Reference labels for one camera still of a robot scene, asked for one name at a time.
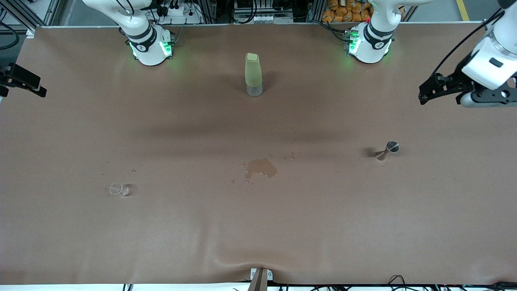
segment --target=clear plastic cup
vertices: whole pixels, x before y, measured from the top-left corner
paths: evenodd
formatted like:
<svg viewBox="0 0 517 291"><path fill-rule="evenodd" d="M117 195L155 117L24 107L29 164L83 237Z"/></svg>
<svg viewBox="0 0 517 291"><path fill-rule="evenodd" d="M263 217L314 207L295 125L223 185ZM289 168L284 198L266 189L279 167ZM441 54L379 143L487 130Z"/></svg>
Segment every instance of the clear plastic cup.
<svg viewBox="0 0 517 291"><path fill-rule="evenodd" d="M129 186L126 184L113 182L110 185L110 194L111 195L120 195L120 196L127 196L129 194Z"/></svg>

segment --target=liquid spill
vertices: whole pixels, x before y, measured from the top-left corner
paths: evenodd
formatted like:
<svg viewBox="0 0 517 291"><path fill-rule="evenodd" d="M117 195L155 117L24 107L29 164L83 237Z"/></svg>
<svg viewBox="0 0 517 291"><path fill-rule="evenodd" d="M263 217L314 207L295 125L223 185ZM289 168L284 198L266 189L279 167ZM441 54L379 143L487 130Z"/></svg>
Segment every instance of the liquid spill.
<svg viewBox="0 0 517 291"><path fill-rule="evenodd" d="M254 173L260 173L261 175L266 176L266 178L272 178L277 175L277 169L266 158L254 159L253 161L249 162L246 171L246 183L250 183L250 179Z"/></svg>

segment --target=table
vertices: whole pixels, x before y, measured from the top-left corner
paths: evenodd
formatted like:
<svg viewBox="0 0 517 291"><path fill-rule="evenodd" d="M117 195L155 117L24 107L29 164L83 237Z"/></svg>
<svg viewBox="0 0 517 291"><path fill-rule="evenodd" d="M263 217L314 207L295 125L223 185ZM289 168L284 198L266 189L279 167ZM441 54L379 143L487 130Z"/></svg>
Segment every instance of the table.
<svg viewBox="0 0 517 291"><path fill-rule="evenodd" d="M1 283L517 281L515 109L417 99L475 26L401 25L373 65L317 25L187 27L156 67L116 29L38 29L18 63L47 97L0 106Z"/></svg>

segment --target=yellow floor line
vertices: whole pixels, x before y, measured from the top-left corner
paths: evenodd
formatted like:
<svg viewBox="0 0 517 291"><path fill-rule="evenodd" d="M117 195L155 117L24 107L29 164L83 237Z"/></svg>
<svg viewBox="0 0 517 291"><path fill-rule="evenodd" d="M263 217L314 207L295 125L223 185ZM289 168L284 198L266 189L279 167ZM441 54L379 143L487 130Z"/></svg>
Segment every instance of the yellow floor line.
<svg viewBox="0 0 517 291"><path fill-rule="evenodd" d="M468 17L467 9L465 8L465 3L463 3L463 0L456 0L456 3L458 4L458 9L460 10L461 19L463 19L463 21L469 21L470 18Z"/></svg>

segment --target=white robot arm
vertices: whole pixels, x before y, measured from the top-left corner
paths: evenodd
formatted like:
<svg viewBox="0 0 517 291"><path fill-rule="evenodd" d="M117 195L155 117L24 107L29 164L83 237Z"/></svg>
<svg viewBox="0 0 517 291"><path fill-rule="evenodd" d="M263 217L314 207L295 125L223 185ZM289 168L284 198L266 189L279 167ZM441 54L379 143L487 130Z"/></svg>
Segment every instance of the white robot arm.
<svg viewBox="0 0 517 291"><path fill-rule="evenodd" d="M388 53L391 36L402 19L399 5L423 5L433 0L369 0L374 8L369 23L362 22L352 31L357 31L353 42L347 44L348 55L363 63L373 64Z"/></svg>
<svg viewBox="0 0 517 291"><path fill-rule="evenodd" d="M129 39L134 56L144 65L155 66L172 57L171 32L151 25L140 11L152 0L83 0L88 7L113 19Z"/></svg>
<svg viewBox="0 0 517 291"><path fill-rule="evenodd" d="M423 105L431 99L461 93L457 103L464 107L517 106L517 0L498 0L503 15L476 44L454 73L433 74L420 86Z"/></svg>

